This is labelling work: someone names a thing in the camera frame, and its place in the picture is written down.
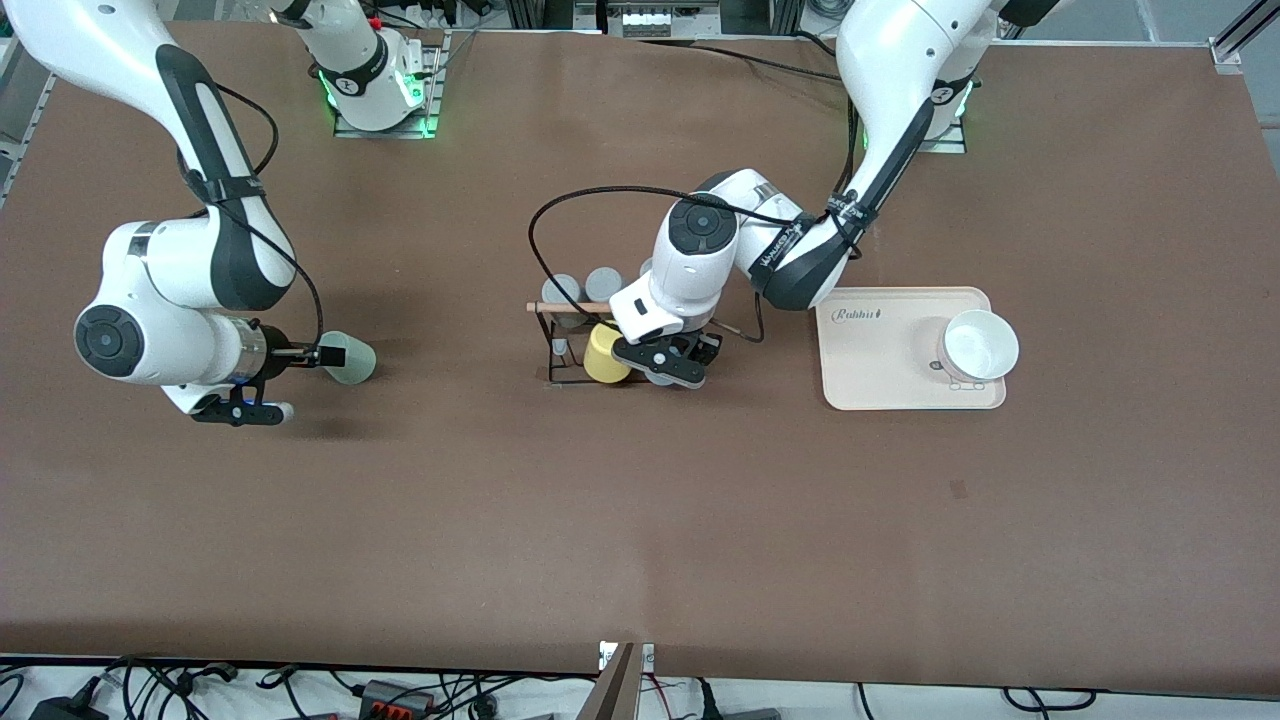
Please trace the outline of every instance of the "gray cup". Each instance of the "gray cup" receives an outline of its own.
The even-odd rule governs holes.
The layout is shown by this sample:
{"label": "gray cup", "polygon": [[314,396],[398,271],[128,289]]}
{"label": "gray cup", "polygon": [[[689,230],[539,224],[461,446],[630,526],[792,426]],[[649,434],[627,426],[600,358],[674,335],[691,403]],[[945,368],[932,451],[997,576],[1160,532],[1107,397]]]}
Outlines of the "gray cup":
{"label": "gray cup", "polygon": [[[564,292],[568,293],[568,297],[564,297],[564,295],[559,291],[559,288],[556,287],[556,283],[553,283],[550,278],[547,278],[547,282],[543,283],[543,302],[568,302],[570,300],[575,302],[582,302],[582,300],[585,300],[585,295],[582,295],[582,287],[577,284],[577,281],[573,279],[573,275],[566,275],[564,273],[559,273],[556,275],[556,279],[559,281],[561,287],[564,288]],[[568,329],[568,328],[576,328],[582,323],[585,323],[586,315],[582,315],[581,313],[556,313],[554,315],[552,315],[552,320],[554,320],[557,325]]]}
{"label": "gray cup", "polygon": [[367,343],[347,333],[329,331],[320,336],[320,345],[340,347],[347,351],[347,363],[340,368],[325,365],[325,372],[344,386],[353,386],[369,379],[378,366],[378,354]]}
{"label": "gray cup", "polygon": [[586,275],[586,297],[591,302],[608,302],[613,293],[622,290],[622,273],[613,268],[596,268]]}

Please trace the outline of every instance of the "power adapter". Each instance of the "power adapter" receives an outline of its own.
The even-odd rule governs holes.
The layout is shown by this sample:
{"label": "power adapter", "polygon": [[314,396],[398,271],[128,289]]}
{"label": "power adapter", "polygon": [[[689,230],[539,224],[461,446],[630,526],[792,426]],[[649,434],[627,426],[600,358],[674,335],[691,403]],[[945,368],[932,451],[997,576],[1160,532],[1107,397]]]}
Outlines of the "power adapter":
{"label": "power adapter", "polygon": [[69,697],[51,697],[36,703],[31,720],[108,720],[106,714]]}

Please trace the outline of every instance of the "wooden stick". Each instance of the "wooden stick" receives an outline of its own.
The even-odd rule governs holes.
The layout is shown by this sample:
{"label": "wooden stick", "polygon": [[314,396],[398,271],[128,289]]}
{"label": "wooden stick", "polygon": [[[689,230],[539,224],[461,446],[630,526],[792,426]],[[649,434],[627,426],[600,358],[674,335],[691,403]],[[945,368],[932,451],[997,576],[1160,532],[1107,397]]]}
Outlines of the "wooden stick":
{"label": "wooden stick", "polygon": [[[579,302],[588,313],[608,313],[608,302]],[[526,302],[525,313],[577,313],[568,302]]]}

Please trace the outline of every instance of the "cup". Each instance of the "cup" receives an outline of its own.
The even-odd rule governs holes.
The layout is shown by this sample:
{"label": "cup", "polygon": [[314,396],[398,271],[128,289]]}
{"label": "cup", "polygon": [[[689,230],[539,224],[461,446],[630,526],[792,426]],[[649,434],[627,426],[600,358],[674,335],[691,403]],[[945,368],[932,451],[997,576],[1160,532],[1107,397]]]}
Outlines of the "cup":
{"label": "cup", "polygon": [[613,359],[613,343],[622,337],[622,333],[600,323],[591,328],[591,337],[586,343],[586,356],[582,357],[582,369],[598,383],[617,383],[631,374],[631,368]]}
{"label": "cup", "polygon": [[938,338],[938,365],[966,383],[989,383],[1018,364],[1018,334],[991,310],[965,310]]}
{"label": "cup", "polygon": [[622,273],[613,268],[596,268],[586,275],[586,299],[591,302],[608,302],[623,284]]}
{"label": "cup", "polygon": [[[559,287],[556,287],[556,283],[552,282],[550,278],[547,278],[547,282],[543,283],[543,302],[559,304],[568,302],[571,300],[575,302],[582,302],[582,300],[586,299],[582,293],[582,287],[577,284],[573,275],[559,273],[556,275],[556,281],[564,288],[564,292],[561,292]],[[552,320],[554,320],[557,325],[570,329],[585,323],[586,315],[582,315],[581,313],[556,313],[552,315]]]}
{"label": "cup", "polygon": [[320,336],[320,345],[340,347],[347,351],[347,363],[340,368],[324,366],[325,372],[344,386],[353,386],[369,379],[378,365],[378,354],[372,347],[347,333],[329,331]]}

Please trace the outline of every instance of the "mounting plate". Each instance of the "mounting plate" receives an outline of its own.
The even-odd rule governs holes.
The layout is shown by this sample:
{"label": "mounting plate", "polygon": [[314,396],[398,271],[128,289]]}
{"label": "mounting plate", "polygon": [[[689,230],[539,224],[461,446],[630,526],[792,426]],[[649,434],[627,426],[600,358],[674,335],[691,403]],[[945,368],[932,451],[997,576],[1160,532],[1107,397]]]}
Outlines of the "mounting plate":
{"label": "mounting plate", "polygon": [[920,143],[920,152],[941,152],[943,155],[964,155],[964,117],[951,120],[951,127],[937,140],[927,140]]}
{"label": "mounting plate", "polygon": [[[604,666],[609,664],[613,653],[617,652],[618,643],[611,643],[600,641],[600,671],[604,671]],[[653,643],[644,643],[640,646],[640,653],[644,656],[644,671],[653,673]]]}
{"label": "mounting plate", "polygon": [[426,78],[421,81],[422,105],[410,113],[403,120],[379,132],[356,129],[334,110],[333,136],[357,138],[390,138],[390,140],[430,140],[435,137],[435,128],[440,123],[440,100],[444,97],[444,78],[448,69],[440,69],[449,60],[449,47],[453,45],[453,31],[444,33],[440,45],[422,45],[421,41],[411,40],[413,45],[422,49],[421,64],[410,67],[411,72],[425,72]]}

